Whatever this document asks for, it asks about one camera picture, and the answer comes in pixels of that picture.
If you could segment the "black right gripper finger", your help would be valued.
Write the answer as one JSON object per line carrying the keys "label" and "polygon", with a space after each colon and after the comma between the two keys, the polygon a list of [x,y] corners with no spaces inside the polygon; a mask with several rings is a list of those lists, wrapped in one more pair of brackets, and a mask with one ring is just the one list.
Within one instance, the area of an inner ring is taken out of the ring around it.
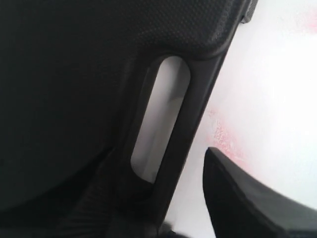
{"label": "black right gripper finger", "polygon": [[218,238],[315,238],[317,212],[272,190],[220,150],[205,154],[203,191]]}

